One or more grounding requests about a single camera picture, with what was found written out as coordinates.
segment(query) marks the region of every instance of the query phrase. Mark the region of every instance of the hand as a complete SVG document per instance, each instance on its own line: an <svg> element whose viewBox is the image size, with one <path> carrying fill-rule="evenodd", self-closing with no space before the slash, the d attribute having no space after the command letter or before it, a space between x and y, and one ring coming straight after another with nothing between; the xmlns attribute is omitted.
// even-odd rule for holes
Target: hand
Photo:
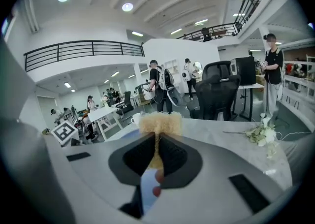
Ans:
<svg viewBox="0 0 315 224"><path fill-rule="evenodd" d="M164 180L164 173L162 170L157 170L156 174L155 174L155 178L159 183L162 183ZM159 195L161 194L161 187L153 187L152 189L153 195L155 197L159 197Z"/></svg>

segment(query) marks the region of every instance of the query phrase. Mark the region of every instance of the window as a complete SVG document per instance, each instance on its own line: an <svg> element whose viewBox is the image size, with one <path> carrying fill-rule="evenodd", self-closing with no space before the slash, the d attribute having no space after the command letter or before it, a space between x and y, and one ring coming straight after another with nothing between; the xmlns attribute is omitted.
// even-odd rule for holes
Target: window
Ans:
<svg viewBox="0 0 315 224"><path fill-rule="evenodd" d="M12 15L12 13L10 13L10 15L4 20L4 22L1 26L1 34L3 37L5 36L12 19L13 19L13 15Z"/></svg>

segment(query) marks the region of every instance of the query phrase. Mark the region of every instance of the black office chair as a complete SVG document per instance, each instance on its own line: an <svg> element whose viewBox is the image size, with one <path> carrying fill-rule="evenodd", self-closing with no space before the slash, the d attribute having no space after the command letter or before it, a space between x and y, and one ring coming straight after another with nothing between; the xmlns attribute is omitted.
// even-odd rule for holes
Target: black office chair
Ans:
<svg viewBox="0 0 315 224"><path fill-rule="evenodd" d="M209 79L214 75L218 75L222 79L232 75L231 61L218 61L205 65L202 72L202 80Z"/></svg>
<svg viewBox="0 0 315 224"><path fill-rule="evenodd" d="M196 85L196 93L199 108L187 104L190 117L203 120L217 120L219 113L223 113L223 119L232 119L231 106L240 86L241 77L230 75L227 78L220 78L214 75L210 79L200 81Z"/></svg>
<svg viewBox="0 0 315 224"><path fill-rule="evenodd" d="M133 106L131 105L131 101L130 101L130 96L131 96L131 92L127 91L125 92L125 100L122 104L117 105L117 108L119 108L119 110L116 112L117 114L119 114L120 116L122 116L123 114L133 110Z"/></svg>

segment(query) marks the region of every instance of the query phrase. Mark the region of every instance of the black t-shirt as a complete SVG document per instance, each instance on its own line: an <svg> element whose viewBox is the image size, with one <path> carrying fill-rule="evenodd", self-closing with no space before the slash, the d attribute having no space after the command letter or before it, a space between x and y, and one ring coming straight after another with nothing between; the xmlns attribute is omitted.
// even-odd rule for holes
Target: black t-shirt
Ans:
<svg viewBox="0 0 315 224"><path fill-rule="evenodd" d="M156 86L158 85L158 80L159 80L159 72L157 69L152 68L150 71L150 80L155 80L156 81Z"/></svg>
<svg viewBox="0 0 315 224"><path fill-rule="evenodd" d="M281 70L280 67L283 66L284 57L282 51L279 51L278 55L276 51L271 52L266 56L265 59L268 62L268 65L278 64L279 67L275 70L266 70L265 80L268 81L270 84L279 84L281 82Z"/></svg>

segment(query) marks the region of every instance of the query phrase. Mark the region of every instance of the white pants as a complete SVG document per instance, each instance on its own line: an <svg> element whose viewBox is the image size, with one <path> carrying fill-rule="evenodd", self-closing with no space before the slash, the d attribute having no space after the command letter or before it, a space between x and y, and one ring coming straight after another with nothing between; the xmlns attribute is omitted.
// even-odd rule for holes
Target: white pants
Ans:
<svg viewBox="0 0 315 224"><path fill-rule="evenodd" d="M264 113L266 113L269 118L272 118L276 111L277 95L280 86L281 83L274 85L265 80L263 104Z"/></svg>

